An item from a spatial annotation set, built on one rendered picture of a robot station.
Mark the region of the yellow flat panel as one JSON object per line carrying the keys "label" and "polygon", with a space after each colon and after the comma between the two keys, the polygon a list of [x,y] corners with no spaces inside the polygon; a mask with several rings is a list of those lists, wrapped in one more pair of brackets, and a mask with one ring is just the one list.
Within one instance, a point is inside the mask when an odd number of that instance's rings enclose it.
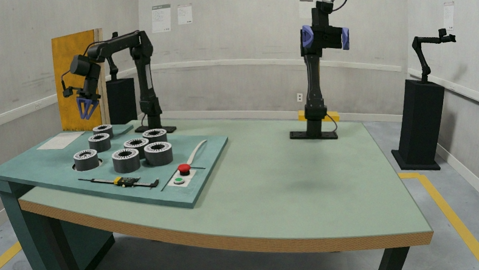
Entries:
{"label": "yellow flat panel", "polygon": [[[61,83],[61,76],[70,69],[74,55],[83,55],[89,44],[97,41],[103,41],[102,28],[51,39],[55,84],[63,131],[93,131],[93,128],[97,126],[111,124],[104,63],[97,63],[102,67],[96,93],[100,94],[101,98],[98,99],[100,102],[89,120],[86,118],[81,119],[80,117],[80,110],[77,104],[77,96],[79,94],[77,94],[76,89],[73,89],[73,95],[70,95],[68,98],[63,97],[64,89]],[[63,76],[65,87],[83,88],[85,77],[69,71]]]}

